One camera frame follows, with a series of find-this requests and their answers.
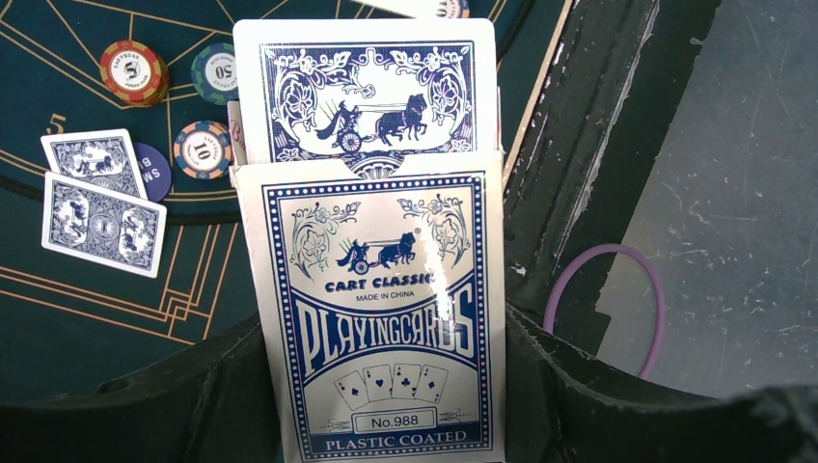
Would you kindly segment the teal poker chip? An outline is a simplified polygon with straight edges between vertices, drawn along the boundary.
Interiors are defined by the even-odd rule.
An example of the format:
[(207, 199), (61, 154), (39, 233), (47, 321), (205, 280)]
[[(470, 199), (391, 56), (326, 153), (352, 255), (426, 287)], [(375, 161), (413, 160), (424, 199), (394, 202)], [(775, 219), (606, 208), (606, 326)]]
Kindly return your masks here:
[(203, 48), (194, 58), (191, 79), (195, 90), (205, 101), (226, 105), (238, 100), (234, 47), (218, 42)]

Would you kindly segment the orange poker chip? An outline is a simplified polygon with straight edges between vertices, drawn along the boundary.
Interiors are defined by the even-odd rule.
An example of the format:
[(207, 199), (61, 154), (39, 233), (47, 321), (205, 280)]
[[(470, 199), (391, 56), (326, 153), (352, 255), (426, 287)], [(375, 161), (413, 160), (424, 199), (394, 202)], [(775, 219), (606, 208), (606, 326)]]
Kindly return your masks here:
[(170, 89), (170, 72), (166, 64), (138, 41), (111, 43), (100, 57), (99, 70), (108, 90), (133, 106), (158, 104)]

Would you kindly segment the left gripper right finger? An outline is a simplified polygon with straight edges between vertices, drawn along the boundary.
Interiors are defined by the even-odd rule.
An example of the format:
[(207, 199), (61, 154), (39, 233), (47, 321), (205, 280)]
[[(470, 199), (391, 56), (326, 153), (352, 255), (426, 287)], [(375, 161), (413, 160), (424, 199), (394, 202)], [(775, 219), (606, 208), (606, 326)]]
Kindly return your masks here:
[(692, 395), (612, 368), (507, 307), (510, 462), (814, 462), (817, 389)]

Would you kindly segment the blue backed playing card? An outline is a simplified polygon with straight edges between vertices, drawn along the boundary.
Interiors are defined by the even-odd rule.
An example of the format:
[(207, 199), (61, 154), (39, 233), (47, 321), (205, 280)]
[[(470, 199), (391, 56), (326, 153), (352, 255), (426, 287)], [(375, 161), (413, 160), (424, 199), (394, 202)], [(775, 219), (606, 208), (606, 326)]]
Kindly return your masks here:
[(232, 38), (249, 163), (496, 146), (488, 19), (243, 19)]
[(162, 204), (47, 172), (41, 246), (155, 278), (166, 215)]
[(52, 172), (148, 198), (125, 128), (42, 135), (41, 145)]
[(356, 3), (413, 18), (438, 17), (435, 0), (355, 0)]

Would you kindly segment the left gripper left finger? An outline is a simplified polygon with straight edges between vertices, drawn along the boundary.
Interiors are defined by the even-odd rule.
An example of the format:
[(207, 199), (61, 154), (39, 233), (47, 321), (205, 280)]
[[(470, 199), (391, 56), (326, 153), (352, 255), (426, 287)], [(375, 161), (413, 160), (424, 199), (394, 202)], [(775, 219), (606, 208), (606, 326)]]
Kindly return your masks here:
[(1, 407), (4, 462), (274, 462), (280, 443), (257, 316), (91, 395)]

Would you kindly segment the pink white chip stack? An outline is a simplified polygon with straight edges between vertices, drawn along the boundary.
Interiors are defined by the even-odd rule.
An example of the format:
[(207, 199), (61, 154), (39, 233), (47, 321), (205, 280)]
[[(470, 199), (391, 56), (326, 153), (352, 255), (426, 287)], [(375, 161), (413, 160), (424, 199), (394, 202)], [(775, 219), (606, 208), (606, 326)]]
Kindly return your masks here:
[(469, 3), (467, 0), (435, 0), (435, 15), (444, 18), (469, 17)]

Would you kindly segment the blue playing card deck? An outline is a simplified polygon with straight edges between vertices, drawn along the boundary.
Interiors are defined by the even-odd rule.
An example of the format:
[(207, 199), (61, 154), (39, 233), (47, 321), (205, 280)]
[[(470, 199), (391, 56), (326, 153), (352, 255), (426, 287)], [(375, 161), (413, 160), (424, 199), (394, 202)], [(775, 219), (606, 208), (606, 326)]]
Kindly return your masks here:
[(231, 170), (286, 462), (503, 462), (503, 155)]

